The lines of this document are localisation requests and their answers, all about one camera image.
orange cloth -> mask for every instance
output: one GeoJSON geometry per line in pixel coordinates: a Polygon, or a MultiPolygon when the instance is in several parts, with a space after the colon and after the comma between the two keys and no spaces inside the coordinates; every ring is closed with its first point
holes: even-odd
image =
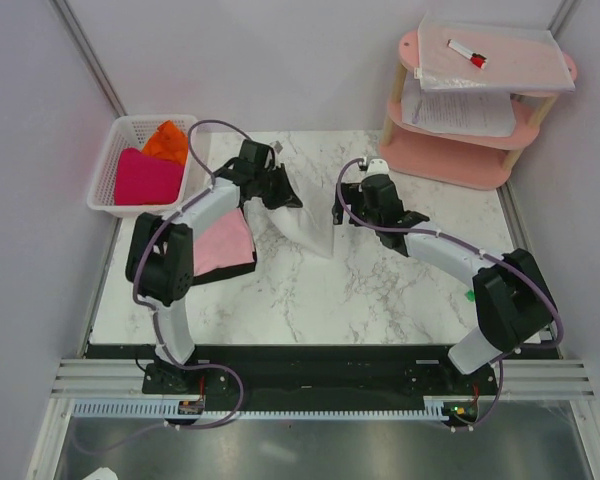
{"type": "Polygon", "coordinates": [[[187,136],[178,130],[178,127],[171,120],[167,120],[151,136],[142,149],[142,153],[184,166],[187,163],[187,154],[189,153],[187,143],[187,136]]]}

laundry basket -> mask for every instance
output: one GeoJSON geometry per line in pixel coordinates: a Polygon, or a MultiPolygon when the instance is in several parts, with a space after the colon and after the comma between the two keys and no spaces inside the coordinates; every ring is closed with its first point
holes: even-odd
{"type": "MultiPolygon", "coordinates": [[[[120,154],[125,148],[142,150],[151,135],[167,120],[171,120],[184,134],[188,132],[191,125],[198,121],[193,115],[130,115],[120,117],[113,122],[107,141],[100,153],[89,189],[87,198],[89,208],[103,210],[116,217],[129,217],[139,215],[142,212],[162,212],[182,203],[187,190],[187,183],[189,182],[191,186],[189,174],[192,164],[196,163],[191,156],[191,152],[187,156],[180,191],[174,203],[168,205],[116,205],[113,201],[113,190],[116,184],[120,154]]],[[[192,142],[195,142],[195,134],[196,132],[193,132],[192,142]]],[[[200,180],[200,182],[194,183],[201,184],[202,169],[198,167],[191,173],[195,174],[200,180]]]]}

marble table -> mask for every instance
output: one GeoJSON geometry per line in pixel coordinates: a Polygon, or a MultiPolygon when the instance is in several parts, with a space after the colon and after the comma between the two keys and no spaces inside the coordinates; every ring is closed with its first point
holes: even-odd
{"type": "MultiPolygon", "coordinates": [[[[236,134],[212,133],[208,163],[236,155],[236,134]]],[[[309,175],[333,198],[342,165],[375,155],[377,132],[267,132],[253,139],[283,147],[291,175],[309,175]]],[[[359,180],[353,172],[345,181],[359,180]]],[[[443,229],[478,246],[510,250],[495,191],[470,190],[392,173],[406,209],[431,216],[443,229]]],[[[327,260],[283,237],[262,205],[246,215],[258,251],[254,273],[193,287],[186,297],[191,334],[202,344],[441,344],[455,343],[477,325],[467,287],[437,268],[385,249],[373,232],[336,227],[327,260]]],[[[131,299],[124,278],[134,219],[116,240],[93,330],[92,344],[155,343],[148,310],[131,299]]]]}

wall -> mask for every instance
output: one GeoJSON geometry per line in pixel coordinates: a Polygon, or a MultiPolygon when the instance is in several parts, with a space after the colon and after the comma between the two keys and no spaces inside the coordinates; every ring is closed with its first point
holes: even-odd
{"type": "Polygon", "coordinates": [[[250,131],[380,129],[400,37],[427,9],[543,27],[560,0],[68,0],[129,113],[250,131]]]}
{"type": "Polygon", "coordinates": [[[0,2],[0,479],[23,478],[111,224],[85,206],[113,114],[44,0],[0,2]]]}
{"type": "Polygon", "coordinates": [[[512,184],[536,258],[564,315],[564,350],[590,367],[600,402],[600,0],[585,0],[560,43],[578,65],[512,184]]]}

magenta cloth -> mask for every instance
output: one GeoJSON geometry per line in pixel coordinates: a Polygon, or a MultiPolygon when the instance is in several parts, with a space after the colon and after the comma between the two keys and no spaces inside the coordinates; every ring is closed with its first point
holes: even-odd
{"type": "Polygon", "coordinates": [[[238,208],[224,215],[193,245],[193,275],[253,263],[253,237],[238,208]]]}
{"type": "Polygon", "coordinates": [[[135,148],[120,154],[113,201],[116,205],[167,205],[180,193],[184,167],[149,157],[135,148]]]}

